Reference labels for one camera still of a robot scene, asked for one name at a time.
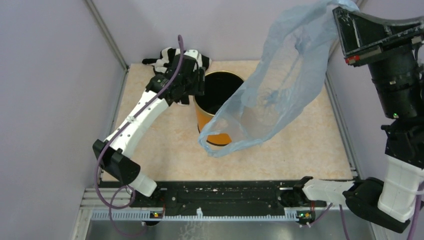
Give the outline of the orange trash bin gold rim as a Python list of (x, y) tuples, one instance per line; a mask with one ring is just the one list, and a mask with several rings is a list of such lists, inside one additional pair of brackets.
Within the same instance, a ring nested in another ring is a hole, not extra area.
[(199, 132), (244, 81), (238, 74), (226, 70), (212, 71), (205, 75), (204, 95), (193, 97)]

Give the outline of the translucent blue plastic bag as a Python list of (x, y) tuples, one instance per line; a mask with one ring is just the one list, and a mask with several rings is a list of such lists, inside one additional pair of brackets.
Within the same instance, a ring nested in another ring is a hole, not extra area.
[(284, 10), (275, 19), (255, 71), (200, 131), (198, 143), (209, 156), (270, 140), (320, 94), (330, 49), (339, 37), (337, 7), (359, 11), (351, 0), (320, 0)]

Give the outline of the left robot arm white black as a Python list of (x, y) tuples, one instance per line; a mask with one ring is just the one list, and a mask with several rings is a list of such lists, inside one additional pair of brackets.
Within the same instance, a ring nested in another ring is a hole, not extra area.
[(169, 106), (184, 97), (204, 94), (206, 69), (199, 63), (201, 59), (200, 53), (193, 49), (177, 54), (165, 73), (150, 79), (122, 124), (92, 146), (101, 169), (140, 193), (141, 200), (149, 207), (160, 202), (157, 183), (142, 173), (141, 166), (131, 158), (143, 135)]

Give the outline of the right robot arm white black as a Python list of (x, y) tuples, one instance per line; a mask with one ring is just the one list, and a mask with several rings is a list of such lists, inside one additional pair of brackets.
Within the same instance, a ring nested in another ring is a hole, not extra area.
[(346, 205), (359, 218), (396, 233), (414, 231), (424, 204), (424, 66), (418, 54), (424, 19), (393, 20), (337, 7), (333, 11), (345, 62), (368, 66), (389, 125), (384, 180), (330, 181), (305, 176), (282, 191), (284, 207)]

